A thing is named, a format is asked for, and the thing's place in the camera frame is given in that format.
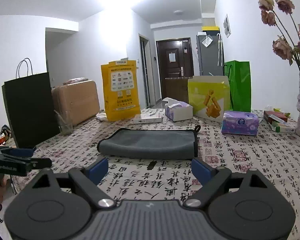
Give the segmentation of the yellow-green snack carton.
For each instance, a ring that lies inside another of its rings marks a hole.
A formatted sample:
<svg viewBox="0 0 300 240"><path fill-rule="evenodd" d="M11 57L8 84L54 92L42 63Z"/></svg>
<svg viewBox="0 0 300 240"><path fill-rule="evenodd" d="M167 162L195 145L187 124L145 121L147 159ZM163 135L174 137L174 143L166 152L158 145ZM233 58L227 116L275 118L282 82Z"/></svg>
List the yellow-green snack carton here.
<svg viewBox="0 0 300 240"><path fill-rule="evenodd" d="M230 109L230 86L226 76L194 76L188 80L189 104L194 116L223 121Z"/></svg>

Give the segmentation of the grey refrigerator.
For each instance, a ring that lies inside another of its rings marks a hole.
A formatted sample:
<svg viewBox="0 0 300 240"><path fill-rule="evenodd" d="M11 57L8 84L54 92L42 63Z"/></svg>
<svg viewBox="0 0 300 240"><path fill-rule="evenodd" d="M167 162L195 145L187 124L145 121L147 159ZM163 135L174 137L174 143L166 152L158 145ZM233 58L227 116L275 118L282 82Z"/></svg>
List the grey refrigerator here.
<svg viewBox="0 0 300 240"><path fill-rule="evenodd" d="M196 36L199 75L223 76L223 42L218 30L201 31Z"/></svg>

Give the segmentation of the dried pink roses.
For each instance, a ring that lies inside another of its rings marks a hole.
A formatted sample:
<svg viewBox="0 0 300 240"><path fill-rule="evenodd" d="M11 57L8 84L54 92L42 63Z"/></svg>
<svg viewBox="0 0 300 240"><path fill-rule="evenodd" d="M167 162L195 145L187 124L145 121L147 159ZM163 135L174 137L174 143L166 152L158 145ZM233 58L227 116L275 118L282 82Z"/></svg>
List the dried pink roses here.
<svg viewBox="0 0 300 240"><path fill-rule="evenodd" d="M296 64L300 73L300 23L296 24L293 18L295 5L291 0L258 0L258 8L261 11L261 21L270 27L276 27L278 37L272 42L272 51L275 55ZM284 13L292 21L297 39L294 39L283 21L279 18L279 12Z"/></svg>

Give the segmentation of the round ceiling lamp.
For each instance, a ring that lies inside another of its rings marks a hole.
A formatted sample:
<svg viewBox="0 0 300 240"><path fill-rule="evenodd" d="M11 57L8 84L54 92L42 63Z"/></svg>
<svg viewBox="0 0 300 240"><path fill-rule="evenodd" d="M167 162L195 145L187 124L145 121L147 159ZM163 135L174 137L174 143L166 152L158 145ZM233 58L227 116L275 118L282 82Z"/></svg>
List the round ceiling lamp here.
<svg viewBox="0 0 300 240"><path fill-rule="evenodd" d="M175 15L182 15L184 12L182 10L176 10L173 12Z"/></svg>

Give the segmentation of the dark brown entrance door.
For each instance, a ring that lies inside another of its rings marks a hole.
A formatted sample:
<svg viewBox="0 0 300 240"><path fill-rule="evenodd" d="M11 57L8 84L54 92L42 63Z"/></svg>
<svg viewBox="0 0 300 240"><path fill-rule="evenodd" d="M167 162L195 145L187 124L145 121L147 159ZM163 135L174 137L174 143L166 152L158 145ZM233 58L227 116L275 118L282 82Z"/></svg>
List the dark brown entrance door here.
<svg viewBox="0 0 300 240"><path fill-rule="evenodd" d="M188 103L188 79L194 76L191 39L156 42L161 97Z"/></svg>

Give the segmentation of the yellow printed bag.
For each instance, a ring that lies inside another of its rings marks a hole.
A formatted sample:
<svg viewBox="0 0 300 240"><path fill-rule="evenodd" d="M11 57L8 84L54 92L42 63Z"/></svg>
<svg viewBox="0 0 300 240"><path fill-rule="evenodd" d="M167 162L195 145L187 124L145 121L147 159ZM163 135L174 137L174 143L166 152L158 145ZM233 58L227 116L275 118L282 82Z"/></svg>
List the yellow printed bag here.
<svg viewBox="0 0 300 240"><path fill-rule="evenodd" d="M110 122L140 114L136 62L113 61L101 66L104 109Z"/></svg>

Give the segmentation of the wall poster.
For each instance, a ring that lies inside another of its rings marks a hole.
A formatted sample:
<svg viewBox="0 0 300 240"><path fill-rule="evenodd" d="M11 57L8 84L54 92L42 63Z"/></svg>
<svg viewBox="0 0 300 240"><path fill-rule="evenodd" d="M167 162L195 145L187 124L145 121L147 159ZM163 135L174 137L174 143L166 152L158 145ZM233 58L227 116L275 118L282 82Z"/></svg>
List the wall poster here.
<svg viewBox="0 0 300 240"><path fill-rule="evenodd" d="M223 28L224 28L224 33L225 33L226 37L228 38L231 35L231 29L230 29L228 15L225 16L225 19L223 21Z"/></svg>

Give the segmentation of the flat white box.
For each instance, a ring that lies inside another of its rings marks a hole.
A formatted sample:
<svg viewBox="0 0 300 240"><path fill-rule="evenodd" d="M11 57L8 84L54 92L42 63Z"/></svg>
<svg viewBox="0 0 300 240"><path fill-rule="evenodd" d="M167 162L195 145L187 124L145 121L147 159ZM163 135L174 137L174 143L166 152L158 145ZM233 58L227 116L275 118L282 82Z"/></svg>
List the flat white box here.
<svg viewBox="0 0 300 240"><path fill-rule="evenodd" d="M152 124L160 122L162 122L161 113L137 114L132 120L133 124Z"/></svg>

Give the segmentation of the purple and grey towel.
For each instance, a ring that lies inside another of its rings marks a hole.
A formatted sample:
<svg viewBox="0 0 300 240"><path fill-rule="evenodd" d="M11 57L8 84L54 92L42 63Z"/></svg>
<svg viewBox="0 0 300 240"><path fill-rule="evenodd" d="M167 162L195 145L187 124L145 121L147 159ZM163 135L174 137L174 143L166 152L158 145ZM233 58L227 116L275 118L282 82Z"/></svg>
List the purple and grey towel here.
<svg viewBox="0 0 300 240"><path fill-rule="evenodd" d="M198 156L198 132L187 130L137 130L120 128L101 140L97 150L104 155L135 159L186 160Z"/></svg>

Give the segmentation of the red and green small boxes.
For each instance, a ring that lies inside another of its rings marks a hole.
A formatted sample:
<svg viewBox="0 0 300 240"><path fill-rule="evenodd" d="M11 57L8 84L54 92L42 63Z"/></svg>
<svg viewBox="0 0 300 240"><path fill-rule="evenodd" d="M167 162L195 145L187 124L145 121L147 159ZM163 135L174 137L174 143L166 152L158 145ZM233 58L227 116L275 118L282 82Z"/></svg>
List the red and green small boxes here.
<svg viewBox="0 0 300 240"><path fill-rule="evenodd" d="M288 123L288 118L281 112L264 111L263 117L276 133L295 133L295 127Z"/></svg>

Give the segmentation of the black paper bag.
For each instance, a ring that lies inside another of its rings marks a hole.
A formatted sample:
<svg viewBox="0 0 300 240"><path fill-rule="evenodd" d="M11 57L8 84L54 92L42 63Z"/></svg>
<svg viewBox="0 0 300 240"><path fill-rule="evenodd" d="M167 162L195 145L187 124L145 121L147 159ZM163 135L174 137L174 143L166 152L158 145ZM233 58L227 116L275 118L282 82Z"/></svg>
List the black paper bag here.
<svg viewBox="0 0 300 240"><path fill-rule="evenodd" d="M4 82L1 88L7 120L18 148L33 149L60 133L49 74L34 74L28 57L18 63L15 79Z"/></svg>

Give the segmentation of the yellow box atop refrigerator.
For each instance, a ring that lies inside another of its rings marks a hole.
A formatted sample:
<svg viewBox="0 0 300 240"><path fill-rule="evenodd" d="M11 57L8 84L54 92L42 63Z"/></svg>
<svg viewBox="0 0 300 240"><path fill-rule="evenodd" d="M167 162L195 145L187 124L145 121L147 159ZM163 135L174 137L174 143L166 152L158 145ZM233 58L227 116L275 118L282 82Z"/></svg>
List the yellow box atop refrigerator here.
<svg viewBox="0 0 300 240"><path fill-rule="evenodd" d="M202 31L219 31L218 26L202 26Z"/></svg>

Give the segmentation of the calligraphy print tablecloth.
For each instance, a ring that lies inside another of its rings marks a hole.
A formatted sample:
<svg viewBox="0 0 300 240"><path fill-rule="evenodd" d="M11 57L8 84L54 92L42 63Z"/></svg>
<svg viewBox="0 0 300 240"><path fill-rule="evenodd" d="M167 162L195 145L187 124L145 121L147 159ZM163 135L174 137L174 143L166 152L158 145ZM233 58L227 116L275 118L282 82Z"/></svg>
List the calligraphy print tablecloth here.
<svg viewBox="0 0 300 240"><path fill-rule="evenodd" d="M200 125L199 158L212 167L224 166L234 172L258 168L292 205L296 221L289 238L300 239L300 137L293 133L273 132L262 121L256 136L221 133L217 122L194 118L160 124L134 125L131 121L109 123L89 119L69 136L55 136L38 146L37 157L52 160L55 172L91 164L100 154L97 143L119 128L183 130ZM200 189L187 160L158 160L150 167L148 159L109 157L109 171L100 182L115 200L177 199L184 201Z"/></svg>

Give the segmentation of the green gift bag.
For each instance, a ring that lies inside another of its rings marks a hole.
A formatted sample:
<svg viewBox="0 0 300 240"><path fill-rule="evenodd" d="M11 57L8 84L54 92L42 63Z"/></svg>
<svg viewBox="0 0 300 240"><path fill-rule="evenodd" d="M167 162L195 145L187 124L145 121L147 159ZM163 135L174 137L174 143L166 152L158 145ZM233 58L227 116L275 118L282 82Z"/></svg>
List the green gift bag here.
<svg viewBox="0 0 300 240"><path fill-rule="evenodd" d="M230 109L251 112L251 75L249 61L228 61L224 65L224 75L230 86Z"/></svg>

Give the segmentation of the clear drinking glass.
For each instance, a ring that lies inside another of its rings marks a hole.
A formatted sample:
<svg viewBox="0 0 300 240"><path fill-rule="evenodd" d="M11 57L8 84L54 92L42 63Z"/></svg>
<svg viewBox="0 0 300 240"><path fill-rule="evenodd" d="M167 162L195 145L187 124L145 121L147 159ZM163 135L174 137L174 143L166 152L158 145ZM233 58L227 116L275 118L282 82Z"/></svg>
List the clear drinking glass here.
<svg viewBox="0 0 300 240"><path fill-rule="evenodd" d="M57 118L61 135L70 135L74 130L74 126L72 124L69 112L65 111L64 113L59 113L54 110L54 113Z"/></svg>

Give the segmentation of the tan small suitcase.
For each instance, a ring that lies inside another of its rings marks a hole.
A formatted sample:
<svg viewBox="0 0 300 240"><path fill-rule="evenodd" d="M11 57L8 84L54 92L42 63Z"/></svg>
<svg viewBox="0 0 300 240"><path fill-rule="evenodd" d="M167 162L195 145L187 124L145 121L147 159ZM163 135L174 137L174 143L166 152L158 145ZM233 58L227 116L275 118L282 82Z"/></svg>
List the tan small suitcase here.
<svg viewBox="0 0 300 240"><path fill-rule="evenodd" d="M74 126L96 116L100 110L93 80L58 86L52 90L52 98L56 112Z"/></svg>

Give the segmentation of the purple tissue pack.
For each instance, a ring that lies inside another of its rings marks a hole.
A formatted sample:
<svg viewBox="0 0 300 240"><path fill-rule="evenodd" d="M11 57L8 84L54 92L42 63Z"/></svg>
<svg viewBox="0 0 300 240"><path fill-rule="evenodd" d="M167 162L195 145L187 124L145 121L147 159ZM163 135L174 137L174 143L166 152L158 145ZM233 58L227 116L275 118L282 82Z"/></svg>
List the purple tissue pack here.
<svg viewBox="0 0 300 240"><path fill-rule="evenodd" d="M259 118L249 112L225 111L221 132L223 134L256 136Z"/></svg>

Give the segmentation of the open purple tissue box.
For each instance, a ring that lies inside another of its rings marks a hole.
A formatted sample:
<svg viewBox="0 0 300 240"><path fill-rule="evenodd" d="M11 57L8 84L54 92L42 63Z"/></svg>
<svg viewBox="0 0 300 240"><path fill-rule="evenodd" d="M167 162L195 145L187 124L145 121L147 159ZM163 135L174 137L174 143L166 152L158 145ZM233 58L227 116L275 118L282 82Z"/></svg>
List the open purple tissue box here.
<svg viewBox="0 0 300 240"><path fill-rule="evenodd" d="M165 115L173 122L190 120L193 118L193 107L183 101L172 98L164 98Z"/></svg>

